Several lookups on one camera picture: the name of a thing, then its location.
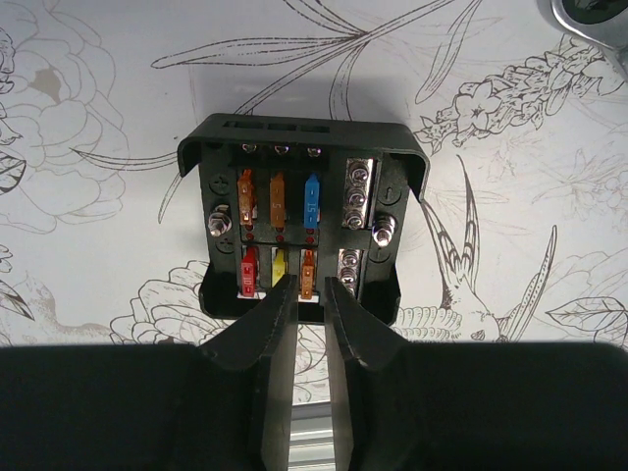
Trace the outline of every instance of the metal terminal stud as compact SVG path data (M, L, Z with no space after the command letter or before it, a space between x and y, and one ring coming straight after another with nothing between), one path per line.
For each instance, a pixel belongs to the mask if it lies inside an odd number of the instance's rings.
M366 193L359 187L351 188L346 194L346 202L349 206L361 207L366 203Z
M290 150L290 148L287 145L276 145L275 146L275 152L277 152L279 155L288 154L289 150Z
M256 144L243 144L242 150L246 152L247 154L252 154L253 152L257 150L257 145Z
M353 286L357 282L357 273L352 268L343 268L340 270L340 282L343 285Z
M354 183L365 184L369 180L369 169L362 162L355 162L349 167L349 178Z
M380 247L386 247L393 240L395 230L396 219L390 214L381 214L373 225L373 240Z
M209 215L207 228L212 237L220 237L232 228L232 218L229 217L229 205L219 204Z
M346 225L350 229L360 229L364 225L364 218L359 211L349 211L344 217Z
M357 250L345 250L342 253L342 265L345 267L355 268L358 263L360 263L360 257Z
M307 155L309 155L310 157L314 158L314 157L320 157L321 155L321 149L317 148L317 147L308 147L307 149Z

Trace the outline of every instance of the blue fuse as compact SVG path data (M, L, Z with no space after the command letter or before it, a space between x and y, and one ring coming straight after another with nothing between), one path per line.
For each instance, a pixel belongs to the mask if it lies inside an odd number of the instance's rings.
M316 175L310 175L305 182L305 204L303 206L303 227L305 229L318 229L318 198L321 192L321 184Z

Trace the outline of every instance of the white wallpaper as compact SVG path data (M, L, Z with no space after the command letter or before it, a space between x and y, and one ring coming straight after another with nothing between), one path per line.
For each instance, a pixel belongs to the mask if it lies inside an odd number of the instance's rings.
M0 344L225 329L198 308L198 176L175 151L237 112L415 131L432 173L397 332L623 346L627 104L524 2L0 0ZM328 399L323 329L297 354L294 401Z

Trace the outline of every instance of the fuse block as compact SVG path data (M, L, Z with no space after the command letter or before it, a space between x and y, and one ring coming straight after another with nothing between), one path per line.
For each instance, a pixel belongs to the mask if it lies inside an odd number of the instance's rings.
M210 265L208 316L236 319L284 274L299 276L299 321L322 324L325 278L394 322L394 262L410 189L428 163L403 125L212 115L178 151L199 168Z

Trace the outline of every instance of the blade fuse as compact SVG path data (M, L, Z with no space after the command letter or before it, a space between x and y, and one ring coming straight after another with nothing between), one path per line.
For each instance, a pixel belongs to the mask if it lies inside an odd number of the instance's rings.
M257 254L253 247L246 249L246 255L240 264L242 274L242 295L245 297L255 296L255 280L257 269Z
M246 169L237 181L239 223L247 226L253 224L253 208L255 207L255 188L251 175L252 171Z
M314 252L312 250L305 250L303 264L301 265L301 297L303 299L312 298L314 271Z
M273 286L276 285L283 275L286 274L286 256L284 250L277 249L275 260L273 260Z
M305 204L303 207L303 227L305 229L318 229L318 198L321 184L315 174L305 182Z
M283 229L286 225L286 185L284 174L279 172L271 178L271 226Z

